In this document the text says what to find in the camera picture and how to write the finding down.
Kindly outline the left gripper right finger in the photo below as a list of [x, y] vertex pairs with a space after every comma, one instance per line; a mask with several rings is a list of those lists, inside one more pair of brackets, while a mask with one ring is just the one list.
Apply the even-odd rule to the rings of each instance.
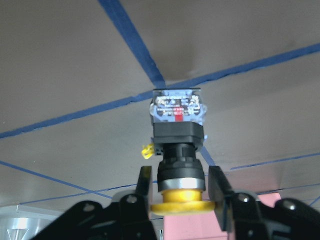
[[318, 240], [320, 213], [295, 198], [269, 207], [249, 191], [234, 190], [219, 166], [208, 168], [208, 195], [229, 240]]

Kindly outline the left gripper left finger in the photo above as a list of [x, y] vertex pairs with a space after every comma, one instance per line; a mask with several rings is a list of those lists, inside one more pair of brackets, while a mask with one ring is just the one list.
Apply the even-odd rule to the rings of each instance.
[[140, 169], [135, 190], [115, 194], [111, 203], [80, 201], [41, 230], [35, 240], [155, 240], [150, 220], [152, 168]]

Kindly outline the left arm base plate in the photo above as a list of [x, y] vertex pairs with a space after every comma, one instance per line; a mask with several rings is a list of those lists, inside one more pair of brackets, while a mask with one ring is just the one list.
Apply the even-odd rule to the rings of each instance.
[[63, 213], [26, 205], [7, 205], [0, 208], [0, 238], [30, 240]]

